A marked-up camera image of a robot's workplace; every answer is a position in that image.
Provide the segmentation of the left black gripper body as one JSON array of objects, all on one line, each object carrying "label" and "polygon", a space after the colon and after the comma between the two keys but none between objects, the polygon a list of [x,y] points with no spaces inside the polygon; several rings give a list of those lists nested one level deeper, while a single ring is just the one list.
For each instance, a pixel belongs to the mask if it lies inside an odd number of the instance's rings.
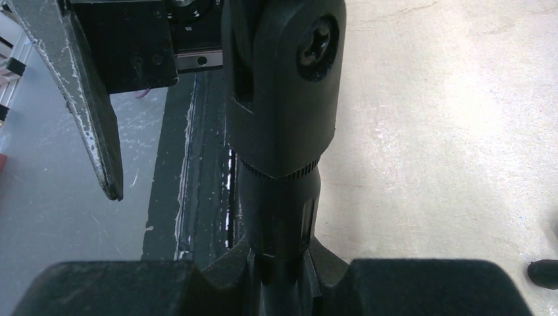
[{"label": "left black gripper body", "polygon": [[221,0],[66,1],[109,94],[169,87],[222,66]]}]

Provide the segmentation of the light blue music stand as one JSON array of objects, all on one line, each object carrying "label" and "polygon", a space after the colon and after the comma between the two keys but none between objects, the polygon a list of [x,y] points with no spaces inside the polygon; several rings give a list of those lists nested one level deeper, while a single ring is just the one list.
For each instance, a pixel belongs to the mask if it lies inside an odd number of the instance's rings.
[{"label": "light blue music stand", "polygon": [[542,259],[531,262],[527,268],[529,279],[536,285],[550,290],[557,289],[557,260]]}]

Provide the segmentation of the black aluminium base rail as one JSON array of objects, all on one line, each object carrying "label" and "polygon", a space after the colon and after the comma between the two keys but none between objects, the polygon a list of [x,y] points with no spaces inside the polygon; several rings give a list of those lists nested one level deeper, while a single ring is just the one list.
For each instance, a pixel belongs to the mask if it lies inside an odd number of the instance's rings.
[{"label": "black aluminium base rail", "polygon": [[169,88],[142,259],[207,267],[238,240],[236,157],[226,141],[221,70],[181,74]]}]

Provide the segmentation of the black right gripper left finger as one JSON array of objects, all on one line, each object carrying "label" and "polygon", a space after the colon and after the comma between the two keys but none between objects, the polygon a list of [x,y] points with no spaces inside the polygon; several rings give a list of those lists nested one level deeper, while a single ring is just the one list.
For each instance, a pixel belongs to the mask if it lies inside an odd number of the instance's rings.
[{"label": "black right gripper left finger", "polygon": [[201,271],[189,261],[59,263],[29,286],[13,315],[241,315],[245,264]]}]

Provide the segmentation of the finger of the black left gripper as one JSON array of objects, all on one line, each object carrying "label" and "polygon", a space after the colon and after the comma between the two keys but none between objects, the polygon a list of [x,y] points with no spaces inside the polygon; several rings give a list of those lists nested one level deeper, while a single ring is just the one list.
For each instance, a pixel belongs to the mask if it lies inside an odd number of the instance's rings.
[{"label": "finger of the black left gripper", "polygon": [[8,1],[49,69],[78,127],[99,185],[124,197],[117,118],[77,14],[66,1]]}]

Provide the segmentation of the black round-base microphone stand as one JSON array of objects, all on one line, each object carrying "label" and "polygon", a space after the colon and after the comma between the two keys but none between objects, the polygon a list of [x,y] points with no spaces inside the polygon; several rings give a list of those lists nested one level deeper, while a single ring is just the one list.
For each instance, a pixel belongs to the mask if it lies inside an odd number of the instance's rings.
[{"label": "black round-base microphone stand", "polygon": [[226,135],[249,246],[244,315],[312,315],[318,163],[335,129],[343,1],[226,1]]}]

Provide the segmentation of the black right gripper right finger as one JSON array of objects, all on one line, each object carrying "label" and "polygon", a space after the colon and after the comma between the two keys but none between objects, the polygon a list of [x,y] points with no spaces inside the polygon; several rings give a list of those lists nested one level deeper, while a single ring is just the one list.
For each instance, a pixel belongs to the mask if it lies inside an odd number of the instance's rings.
[{"label": "black right gripper right finger", "polygon": [[322,315],[531,315],[508,274],[470,259],[354,259],[309,246]]}]

